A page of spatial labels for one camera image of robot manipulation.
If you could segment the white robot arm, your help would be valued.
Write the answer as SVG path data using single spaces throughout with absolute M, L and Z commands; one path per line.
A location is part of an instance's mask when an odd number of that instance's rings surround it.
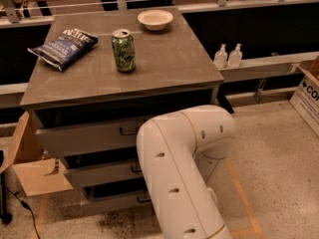
M 139 162 L 164 239 L 232 239 L 206 180 L 234 137 L 234 118 L 214 105 L 161 115 L 141 126 Z

